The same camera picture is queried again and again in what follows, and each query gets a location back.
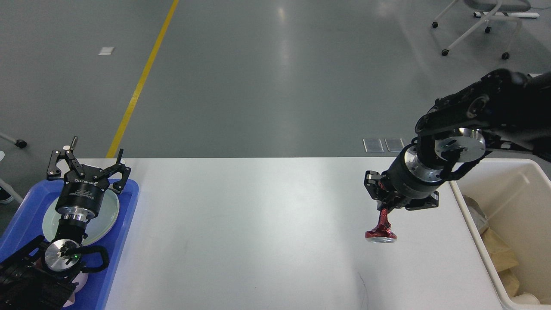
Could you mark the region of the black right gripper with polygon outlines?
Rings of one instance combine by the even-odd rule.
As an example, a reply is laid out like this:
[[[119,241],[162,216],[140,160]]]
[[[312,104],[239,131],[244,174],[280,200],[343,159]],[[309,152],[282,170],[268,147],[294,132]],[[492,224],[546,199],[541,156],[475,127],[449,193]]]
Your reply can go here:
[[[437,208],[439,192],[436,190],[443,184],[441,172],[442,169],[423,164],[416,145],[409,144],[383,174],[367,170],[364,186],[377,202],[378,211],[402,209],[403,196],[411,198],[405,205],[408,211]]]

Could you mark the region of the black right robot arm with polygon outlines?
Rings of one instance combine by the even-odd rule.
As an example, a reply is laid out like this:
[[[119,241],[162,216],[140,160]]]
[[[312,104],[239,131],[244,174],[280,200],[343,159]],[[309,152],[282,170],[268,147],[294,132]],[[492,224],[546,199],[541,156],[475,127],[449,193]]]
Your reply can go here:
[[[364,185],[377,209],[435,208],[439,186],[463,178],[494,151],[550,161],[550,78],[501,68],[435,100],[390,167],[366,171]]]

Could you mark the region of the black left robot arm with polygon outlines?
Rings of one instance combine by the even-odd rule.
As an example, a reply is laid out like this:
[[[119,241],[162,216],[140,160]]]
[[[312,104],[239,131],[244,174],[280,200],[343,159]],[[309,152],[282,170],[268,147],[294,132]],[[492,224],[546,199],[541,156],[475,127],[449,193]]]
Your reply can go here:
[[[46,178],[63,181],[56,204],[60,215],[51,241],[38,235],[1,262],[3,310],[60,310],[77,288],[75,279],[108,269],[110,255],[102,245],[84,245],[88,223],[97,218],[104,195],[120,194],[131,169],[123,149],[110,167],[80,164],[70,145],[51,153]]]

